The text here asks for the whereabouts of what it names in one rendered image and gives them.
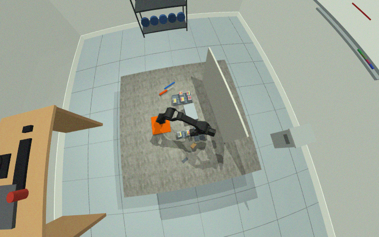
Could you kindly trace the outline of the beige flat panel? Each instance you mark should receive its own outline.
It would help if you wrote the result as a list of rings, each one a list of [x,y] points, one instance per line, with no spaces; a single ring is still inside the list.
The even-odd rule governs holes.
[[[210,47],[202,82],[224,143],[248,137],[241,114]]]

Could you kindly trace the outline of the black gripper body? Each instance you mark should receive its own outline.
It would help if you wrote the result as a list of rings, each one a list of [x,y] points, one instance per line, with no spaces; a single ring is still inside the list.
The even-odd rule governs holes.
[[[198,130],[194,130],[194,129],[190,129],[189,130],[189,132],[190,132],[190,136],[192,137],[192,136],[195,136],[195,135],[202,135],[203,133],[199,133],[199,131]]]

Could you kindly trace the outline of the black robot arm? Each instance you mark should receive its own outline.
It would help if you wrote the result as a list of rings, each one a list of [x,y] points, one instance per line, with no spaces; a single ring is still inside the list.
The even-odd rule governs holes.
[[[177,111],[175,108],[171,108],[171,107],[167,108],[165,113],[159,113],[156,119],[156,122],[158,122],[159,124],[163,124],[165,123],[166,120],[169,120],[169,121],[180,120],[194,126],[196,130],[199,131],[199,133],[203,133],[205,135],[214,137],[216,130],[210,128],[209,123],[205,121],[197,121],[189,116],[184,115],[184,113],[178,112],[178,111],[177,111],[178,112],[177,117],[172,118],[175,111]]]

